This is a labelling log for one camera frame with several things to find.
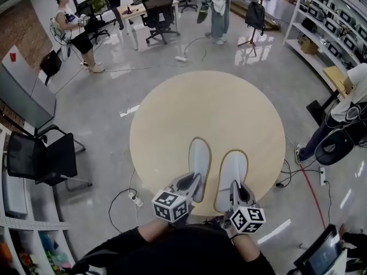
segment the white shelving unit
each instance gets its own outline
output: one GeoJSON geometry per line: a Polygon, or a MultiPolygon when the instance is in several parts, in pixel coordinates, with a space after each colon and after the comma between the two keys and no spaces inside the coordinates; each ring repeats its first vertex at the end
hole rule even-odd
{"type": "MultiPolygon", "coordinates": [[[[339,22],[343,23],[347,28],[350,29],[350,31],[357,37],[358,40],[363,42],[367,46],[367,42],[357,33],[357,31],[350,26],[344,19],[342,19],[335,11],[333,11],[331,8],[329,8],[327,5],[323,4],[319,0],[308,0],[315,2],[320,8],[326,10],[329,13],[332,13],[334,16],[334,20],[338,20],[339,22]]],[[[348,5],[348,7],[353,7],[354,5],[350,3],[349,0],[340,0],[344,3],[344,6],[348,5]]],[[[309,13],[305,13],[300,9],[300,2],[301,0],[297,1],[289,28],[287,30],[286,36],[284,38],[283,44],[287,43],[290,45],[293,49],[295,49],[318,73],[319,75],[325,80],[325,82],[328,84],[328,86],[334,91],[336,90],[335,86],[330,82],[330,80],[327,79],[325,76],[323,69],[328,67],[328,64],[323,61],[322,56],[319,56],[320,54],[325,55],[330,59],[330,61],[345,75],[347,76],[347,69],[340,60],[340,58],[336,58],[331,52],[328,51],[325,41],[335,41],[344,51],[345,58],[348,58],[347,62],[351,62],[354,65],[360,64],[359,59],[357,56],[337,37],[335,36],[327,27],[324,26],[324,22],[321,22],[314,18],[309,13]],[[318,36],[317,33],[312,33],[308,31],[305,27],[301,25],[301,23],[296,22],[296,19],[298,16],[303,16],[311,21],[313,21],[316,25],[318,30],[322,30],[323,38],[321,36],[318,36]],[[300,45],[298,44],[297,40],[290,40],[289,35],[291,33],[291,29],[295,27],[297,28],[301,33],[306,35],[310,40],[312,40],[318,47],[318,54],[315,55],[309,55],[304,53],[300,45]]]]}
{"type": "MultiPolygon", "coordinates": [[[[0,148],[1,157],[3,155],[3,146],[6,134],[11,132],[0,124],[0,148]]],[[[0,162],[0,172],[2,172],[2,162],[0,162]]],[[[25,275],[22,264],[18,258],[13,241],[10,236],[11,230],[19,231],[21,239],[25,241],[25,249],[32,253],[36,259],[36,263],[43,275],[53,275],[54,271],[47,259],[45,250],[40,239],[40,231],[52,231],[52,237],[58,244],[61,252],[65,253],[71,265],[75,264],[74,258],[70,252],[69,246],[65,239],[64,230],[68,230],[69,226],[65,222],[60,222],[53,196],[53,190],[46,184],[35,185],[33,180],[24,179],[25,200],[28,214],[25,219],[15,219],[7,217],[2,195],[2,175],[0,182],[0,227],[3,228],[3,238],[13,257],[12,267],[18,271],[20,275],[25,275]],[[42,208],[42,220],[35,219],[34,209],[42,208]]]]}

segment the small appliance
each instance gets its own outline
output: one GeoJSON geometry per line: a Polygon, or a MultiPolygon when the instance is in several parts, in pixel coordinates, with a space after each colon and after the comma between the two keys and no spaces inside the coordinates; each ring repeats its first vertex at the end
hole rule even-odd
{"type": "Polygon", "coordinates": [[[324,13],[322,12],[322,10],[315,6],[315,5],[310,5],[309,6],[309,13],[314,17],[316,18],[317,20],[319,21],[323,21],[324,18],[325,18],[325,15],[324,13]]]}
{"type": "Polygon", "coordinates": [[[349,25],[355,26],[356,25],[356,19],[354,16],[347,10],[342,9],[340,11],[340,17],[344,19],[349,25]]]}
{"type": "Polygon", "coordinates": [[[357,49],[357,42],[355,39],[350,35],[346,34],[344,37],[342,37],[343,43],[352,51],[354,52],[357,49]]]}
{"type": "Polygon", "coordinates": [[[339,36],[339,34],[340,34],[340,26],[339,26],[339,24],[335,20],[327,17],[326,18],[326,21],[325,21],[325,26],[334,35],[336,35],[337,37],[339,36]]]}
{"type": "Polygon", "coordinates": [[[329,42],[326,44],[326,48],[334,55],[336,58],[342,56],[341,48],[339,47],[338,43],[336,42],[329,42]]]}
{"type": "Polygon", "coordinates": [[[356,31],[360,36],[363,38],[363,40],[367,41],[367,29],[362,25],[357,25],[356,31]]]}

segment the black shorts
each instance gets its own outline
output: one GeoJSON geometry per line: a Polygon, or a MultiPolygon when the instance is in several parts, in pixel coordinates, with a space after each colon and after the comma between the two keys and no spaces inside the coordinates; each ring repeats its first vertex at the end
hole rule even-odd
{"type": "Polygon", "coordinates": [[[86,54],[86,52],[93,48],[93,44],[85,32],[72,39],[71,43],[80,51],[81,54],[86,54]]]}

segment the red cable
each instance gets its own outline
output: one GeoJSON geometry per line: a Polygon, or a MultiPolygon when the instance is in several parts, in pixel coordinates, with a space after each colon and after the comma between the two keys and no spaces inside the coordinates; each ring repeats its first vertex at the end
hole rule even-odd
{"type": "Polygon", "coordinates": [[[325,221],[323,220],[323,216],[322,216],[322,213],[321,213],[321,209],[320,209],[319,201],[317,200],[317,197],[316,197],[316,195],[315,195],[314,189],[312,188],[312,185],[311,185],[311,183],[310,183],[310,181],[309,181],[309,178],[307,177],[306,172],[304,171],[304,169],[303,169],[302,165],[299,165],[299,167],[300,167],[300,169],[302,170],[303,175],[304,175],[304,177],[306,178],[307,183],[309,184],[310,190],[311,190],[311,192],[312,192],[312,195],[314,196],[314,200],[315,200],[315,203],[316,203],[317,209],[318,209],[319,214],[320,214],[320,217],[321,217],[322,226],[323,226],[323,228],[325,229],[325,228],[326,228],[326,226],[325,226],[325,221]]]}

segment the brick wall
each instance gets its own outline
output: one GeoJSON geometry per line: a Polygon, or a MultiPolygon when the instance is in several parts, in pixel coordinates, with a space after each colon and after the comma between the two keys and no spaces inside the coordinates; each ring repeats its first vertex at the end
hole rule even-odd
{"type": "MultiPolygon", "coordinates": [[[[38,74],[41,60],[51,50],[52,43],[29,0],[23,0],[0,14],[0,60],[14,45],[38,74]]],[[[4,109],[8,117],[18,124],[24,123],[1,99],[0,109],[4,109]]],[[[0,117],[0,123],[13,130],[13,127],[2,117],[0,117]]]]}

